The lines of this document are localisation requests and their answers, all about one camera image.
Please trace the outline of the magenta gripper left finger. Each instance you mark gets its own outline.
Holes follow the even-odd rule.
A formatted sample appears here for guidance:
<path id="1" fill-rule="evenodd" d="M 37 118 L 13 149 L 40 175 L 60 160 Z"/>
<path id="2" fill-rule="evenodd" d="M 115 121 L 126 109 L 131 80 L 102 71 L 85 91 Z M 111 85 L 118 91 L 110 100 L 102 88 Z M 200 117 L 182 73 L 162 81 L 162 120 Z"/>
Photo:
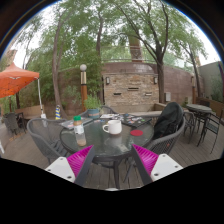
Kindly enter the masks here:
<path id="1" fill-rule="evenodd" d="M 78 186 L 82 186 L 86 180 L 94 156 L 94 146 L 90 145 L 68 158 L 59 157 L 46 168 L 46 171 L 75 183 Z"/>

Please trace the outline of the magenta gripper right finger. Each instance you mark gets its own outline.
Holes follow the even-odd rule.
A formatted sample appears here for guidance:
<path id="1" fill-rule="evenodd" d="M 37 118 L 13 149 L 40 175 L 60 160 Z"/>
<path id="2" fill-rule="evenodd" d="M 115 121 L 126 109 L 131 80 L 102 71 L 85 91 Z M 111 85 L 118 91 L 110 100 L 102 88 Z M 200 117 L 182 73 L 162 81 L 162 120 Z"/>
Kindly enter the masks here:
<path id="1" fill-rule="evenodd" d="M 156 154 L 133 144 L 132 156 L 136 162 L 143 185 L 150 184 L 182 169 L 182 166 L 167 154 Z"/>

